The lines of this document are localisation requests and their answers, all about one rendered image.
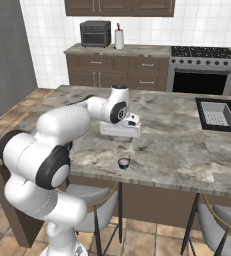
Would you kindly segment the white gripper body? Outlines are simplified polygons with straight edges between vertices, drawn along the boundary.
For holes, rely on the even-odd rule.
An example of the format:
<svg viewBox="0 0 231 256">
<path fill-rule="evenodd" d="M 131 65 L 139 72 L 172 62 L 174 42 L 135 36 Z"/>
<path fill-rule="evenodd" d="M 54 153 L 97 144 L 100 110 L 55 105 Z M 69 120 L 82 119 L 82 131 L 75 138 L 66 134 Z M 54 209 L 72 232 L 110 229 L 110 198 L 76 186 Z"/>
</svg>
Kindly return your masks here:
<svg viewBox="0 0 231 256">
<path fill-rule="evenodd" d="M 141 127 L 121 127 L 113 124 L 100 122 L 100 133 L 102 135 L 120 136 L 120 137 L 140 137 Z"/>
</svg>

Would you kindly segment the small dark yogurt container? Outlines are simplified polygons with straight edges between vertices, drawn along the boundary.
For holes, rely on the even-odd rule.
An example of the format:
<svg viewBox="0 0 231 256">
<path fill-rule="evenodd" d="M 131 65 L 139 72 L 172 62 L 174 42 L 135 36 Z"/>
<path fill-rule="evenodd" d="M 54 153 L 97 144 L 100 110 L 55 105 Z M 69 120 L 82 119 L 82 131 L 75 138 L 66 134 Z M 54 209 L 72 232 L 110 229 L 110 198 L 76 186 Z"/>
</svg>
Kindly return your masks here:
<svg viewBox="0 0 231 256">
<path fill-rule="evenodd" d="M 129 167 L 130 159 L 129 158 L 121 158 L 118 160 L 119 168 L 122 170 L 126 170 Z"/>
</svg>

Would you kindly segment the brown base cupboards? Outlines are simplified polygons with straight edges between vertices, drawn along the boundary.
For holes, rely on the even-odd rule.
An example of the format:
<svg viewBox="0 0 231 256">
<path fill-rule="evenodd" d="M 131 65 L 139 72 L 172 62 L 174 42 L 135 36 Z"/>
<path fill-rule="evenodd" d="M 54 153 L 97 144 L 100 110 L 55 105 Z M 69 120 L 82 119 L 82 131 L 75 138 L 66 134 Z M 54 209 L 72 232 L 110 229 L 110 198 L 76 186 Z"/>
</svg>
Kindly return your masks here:
<svg viewBox="0 0 231 256">
<path fill-rule="evenodd" d="M 67 54 L 69 83 L 109 88 L 165 91 L 168 59 L 144 56 Z"/>
</svg>

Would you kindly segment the grey stool with black legs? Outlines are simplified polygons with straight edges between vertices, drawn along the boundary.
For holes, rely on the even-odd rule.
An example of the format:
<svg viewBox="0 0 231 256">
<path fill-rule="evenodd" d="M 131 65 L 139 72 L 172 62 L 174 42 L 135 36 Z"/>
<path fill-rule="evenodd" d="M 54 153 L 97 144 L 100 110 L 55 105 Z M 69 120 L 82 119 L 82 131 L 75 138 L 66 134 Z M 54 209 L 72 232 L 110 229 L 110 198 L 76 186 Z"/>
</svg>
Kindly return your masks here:
<svg viewBox="0 0 231 256">
<path fill-rule="evenodd" d="M 70 184 L 66 192 L 84 200 L 87 204 L 87 215 L 84 221 L 76 226 L 76 233 L 93 232 L 95 235 L 98 256 L 105 256 L 116 231 L 119 231 L 119 242 L 122 242 L 122 183 L 116 182 L 114 187 L 100 188 L 87 185 Z M 113 216 L 115 206 L 119 207 L 119 222 L 106 245 L 102 249 L 100 231 L 107 227 Z"/>
<path fill-rule="evenodd" d="M 199 225 L 206 245 L 214 252 L 214 256 L 231 256 L 231 207 L 218 204 L 211 205 L 207 195 L 203 195 L 204 204 L 199 203 L 200 194 L 197 193 L 185 235 L 183 238 L 180 254 L 183 254 L 187 244 L 190 244 L 193 256 L 196 256 L 190 231 L 195 215 L 198 215 Z"/>
</svg>

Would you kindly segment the black sink with grey basin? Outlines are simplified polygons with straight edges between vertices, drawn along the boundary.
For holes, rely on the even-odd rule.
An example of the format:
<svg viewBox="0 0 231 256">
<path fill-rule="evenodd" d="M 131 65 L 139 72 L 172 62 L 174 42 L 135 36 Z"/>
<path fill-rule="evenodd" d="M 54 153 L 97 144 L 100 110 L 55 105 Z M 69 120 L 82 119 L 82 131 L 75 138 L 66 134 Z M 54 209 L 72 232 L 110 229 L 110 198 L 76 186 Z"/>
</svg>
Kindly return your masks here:
<svg viewBox="0 0 231 256">
<path fill-rule="evenodd" d="M 196 98 L 203 130 L 231 132 L 231 100 Z"/>
</svg>

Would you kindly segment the white paper towel roll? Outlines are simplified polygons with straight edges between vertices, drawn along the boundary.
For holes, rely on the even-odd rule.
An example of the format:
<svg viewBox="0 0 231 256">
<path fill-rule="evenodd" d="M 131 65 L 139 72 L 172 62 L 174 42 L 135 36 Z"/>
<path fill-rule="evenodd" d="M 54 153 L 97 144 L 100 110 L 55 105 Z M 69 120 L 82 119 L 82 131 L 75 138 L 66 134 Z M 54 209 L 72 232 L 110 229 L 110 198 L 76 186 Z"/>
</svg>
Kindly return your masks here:
<svg viewBox="0 0 231 256">
<path fill-rule="evenodd" d="M 115 48 L 118 50 L 124 48 L 124 32 L 120 28 L 120 24 L 117 24 L 117 29 L 115 30 Z"/>
</svg>

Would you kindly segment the dark grey toaster oven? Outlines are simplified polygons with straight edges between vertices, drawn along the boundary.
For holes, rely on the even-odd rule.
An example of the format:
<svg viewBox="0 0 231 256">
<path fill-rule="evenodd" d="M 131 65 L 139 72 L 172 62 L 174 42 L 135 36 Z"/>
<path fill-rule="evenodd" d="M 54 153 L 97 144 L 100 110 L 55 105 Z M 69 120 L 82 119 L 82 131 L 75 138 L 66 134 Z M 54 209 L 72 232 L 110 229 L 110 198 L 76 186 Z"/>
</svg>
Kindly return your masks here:
<svg viewBox="0 0 231 256">
<path fill-rule="evenodd" d="M 81 45 L 83 47 L 106 48 L 111 43 L 111 22 L 88 20 L 80 24 Z"/>
</svg>

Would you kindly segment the silver stove with oven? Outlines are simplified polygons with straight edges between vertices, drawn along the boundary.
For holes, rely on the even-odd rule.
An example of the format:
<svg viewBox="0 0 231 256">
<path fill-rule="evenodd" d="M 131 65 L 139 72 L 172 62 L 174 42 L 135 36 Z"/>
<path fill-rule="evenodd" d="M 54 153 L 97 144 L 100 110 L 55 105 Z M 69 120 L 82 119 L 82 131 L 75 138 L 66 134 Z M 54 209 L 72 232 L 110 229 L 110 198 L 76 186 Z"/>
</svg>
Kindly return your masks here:
<svg viewBox="0 0 231 256">
<path fill-rule="evenodd" d="M 231 50 L 171 46 L 166 91 L 228 96 L 231 92 Z"/>
</svg>

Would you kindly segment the brown wall cupboards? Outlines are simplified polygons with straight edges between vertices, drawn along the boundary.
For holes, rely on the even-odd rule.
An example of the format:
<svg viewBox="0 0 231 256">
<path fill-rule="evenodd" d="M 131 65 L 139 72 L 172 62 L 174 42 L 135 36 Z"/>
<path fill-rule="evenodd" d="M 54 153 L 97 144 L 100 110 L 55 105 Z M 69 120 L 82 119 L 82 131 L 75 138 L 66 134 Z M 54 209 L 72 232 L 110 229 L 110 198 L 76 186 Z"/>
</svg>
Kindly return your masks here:
<svg viewBox="0 0 231 256">
<path fill-rule="evenodd" d="M 67 16 L 173 17 L 175 0 L 64 0 Z"/>
</svg>

